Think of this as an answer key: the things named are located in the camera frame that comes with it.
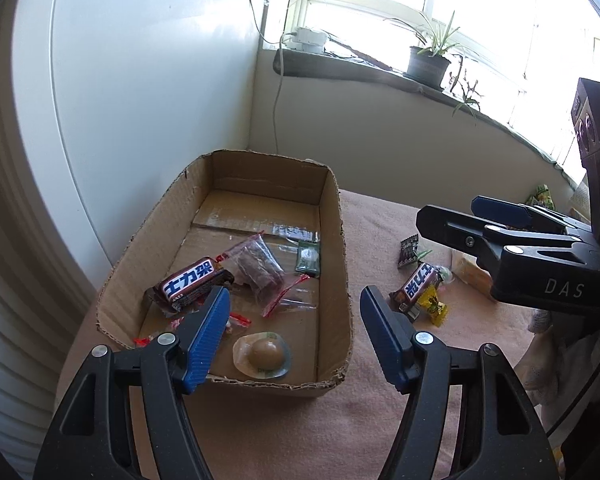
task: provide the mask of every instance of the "potted plant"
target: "potted plant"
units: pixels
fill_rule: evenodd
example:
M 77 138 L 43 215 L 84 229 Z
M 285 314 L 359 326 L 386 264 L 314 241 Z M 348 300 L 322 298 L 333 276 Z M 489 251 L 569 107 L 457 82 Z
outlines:
M 442 28 L 439 23 L 432 23 L 424 14 L 420 14 L 427 23 L 425 27 L 413 27 L 403 20 L 392 18 L 392 21 L 400 22 L 410 28 L 421 43 L 419 46 L 410 47 L 409 67 L 404 75 L 423 85 L 442 90 L 440 83 L 451 63 L 444 56 L 459 44 L 453 41 L 453 35 L 460 28 L 452 28 L 456 12 L 451 14 L 451 19 L 445 28 Z

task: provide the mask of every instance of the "round candy in plastic wrapper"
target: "round candy in plastic wrapper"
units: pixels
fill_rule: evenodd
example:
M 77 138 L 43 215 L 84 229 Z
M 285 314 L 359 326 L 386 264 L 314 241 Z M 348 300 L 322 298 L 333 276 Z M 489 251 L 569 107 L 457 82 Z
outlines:
M 234 365 L 254 379 L 282 377 L 291 366 L 291 351 L 275 332 L 249 334 L 234 344 Z
M 442 280 L 442 285 L 448 285 L 454 280 L 454 275 L 451 270 L 442 265 L 436 265 L 435 268 L 440 276 L 440 279 Z

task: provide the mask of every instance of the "plastic bag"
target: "plastic bag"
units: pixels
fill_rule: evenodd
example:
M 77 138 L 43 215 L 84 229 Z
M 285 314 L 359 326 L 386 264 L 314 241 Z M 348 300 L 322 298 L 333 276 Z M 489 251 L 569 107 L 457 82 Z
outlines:
M 164 332 L 174 332 L 174 330 L 176 330 L 177 327 L 180 326 L 180 322 L 183 319 L 184 316 L 174 319 L 167 325 L 167 327 L 164 330 L 154 332 L 147 337 L 135 338 L 134 343 L 136 344 L 136 348 L 147 346 L 152 340 L 154 340 L 156 337 L 158 337 Z M 248 317 L 244 317 L 236 312 L 230 312 L 229 319 L 227 320 L 226 326 L 224 327 L 224 332 L 222 333 L 222 338 L 242 333 L 245 330 L 247 330 L 250 325 L 251 319 L 249 319 Z
M 440 285 L 449 285 L 454 280 L 454 274 L 447 269 L 445 266 L 436 265 L 434 266 L 438 275 L 440 276 Z
M 268 317 L 282 297 L 298 283 L 304 282 L 307 274 L 285 272 L 276 261 L 262 238 L 262 233 L 251 235 L 235 244 L 216 258 L 222 266 L 236 277 L 236 282 L 251 287 L 262 317 Z

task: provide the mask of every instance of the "cardboard box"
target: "cardboard box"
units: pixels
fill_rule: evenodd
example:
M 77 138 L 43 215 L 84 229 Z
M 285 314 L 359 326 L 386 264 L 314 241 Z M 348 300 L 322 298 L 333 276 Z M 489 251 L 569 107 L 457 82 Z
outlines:
M 126 348 L 163 330 L 168 320 L 144 291 L 203 256 L 215 257 L 256 233 L 284 270 L 294 271 L 297 240 L 320 241 L 320 278 L 292 289 L 267 319 L 250 291 L 233 286 L 232 311 L 252 320 L 246 333 L 279 333 L 292 367 L 279 379 L 257 381 L 232 361 L 239 334 L 221 342 L 208 381 L 265 392 L 316 397 L 344 380 L 352 348 L 345 245 L 338 187 L 329 168 L 277 155 L 222 150 L 192 162 L 132 237 L 100 292 L 101 332 Z

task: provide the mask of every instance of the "table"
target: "table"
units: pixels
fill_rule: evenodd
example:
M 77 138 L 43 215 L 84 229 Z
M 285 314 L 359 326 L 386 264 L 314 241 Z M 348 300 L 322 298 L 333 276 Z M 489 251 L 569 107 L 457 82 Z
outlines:
M 406 281 L 407 272 L 395 265 L 400 240 L 417 232 L 417 209 L 344 190 L 340 197 L 354 313 L 354 347 L 346 380 L 318 399 L 263 395 L 217 384 L 200 386 L 186 397 L 186 406 L 216 480 L 371 480 L 382 469 L 406 397 L 384 380 L 360 319 L 358 299 L 366 285 L 377 285 L 387 295 Z M 449 248 L 428 240 L 421 240 L 420 248 L 432 249 L 428 262 L 450 265 Z M 417 328 L 461 348 L 475 350 L 494 342 L 512 364 L 522 357 L 532 338 L 526 331 L 530 309 L 493 303 L 457 279 L 440 296 L 450 306 L 445 323 L 436 328 L 422 315 Z M 92 306 L 64 363 L 57 402 L 97 344 L 114 346 L 96 330 Z M 460 393 L 460 386 L 451 387 L 435 479 L 444 478 L 451 465 Z M 132 388 L 131 397 L 142 474 L 157 480 L 139 388 Z

